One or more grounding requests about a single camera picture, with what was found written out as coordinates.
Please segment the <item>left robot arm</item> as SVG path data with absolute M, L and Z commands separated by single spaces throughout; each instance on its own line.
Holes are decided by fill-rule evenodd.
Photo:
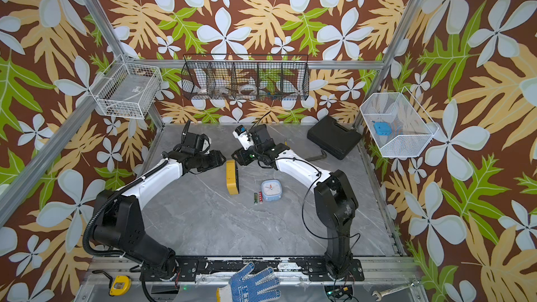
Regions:
M 119 190 L 104 190 L 83 234 L 83 248 L 94 257 L 125 257 L 141 265 L 150 278 L 176 275 L 176 253 L 145 232 L 142 209 L 168 185 L 189 173 L 203 173 L 226 162 L 211 149 L 205 134 L 187 133 L 159 164 Z

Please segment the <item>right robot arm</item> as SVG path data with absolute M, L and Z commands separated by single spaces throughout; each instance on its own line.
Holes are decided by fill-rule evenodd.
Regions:
M 327 242 L 324 253 L 327 272 L 333 278 L 345 277 L 353 259 L 350 240 L 359 237 L 358 233 L 351 234 L 359 204 L 346 174 L 341 170 L 331 172 L 321 169 L 301 158 L 287 145 L 276 144 L 265 124 L 250 129 L 239 125 L 233 136 L 240 142 L 241 148 L 232 157 L 241 166 L 256 161 L 262 167 L 292 176 L 307 188 L 307 193 L 313 193 L 317 217 L 327 228 L 327 235 L 323 238 Z

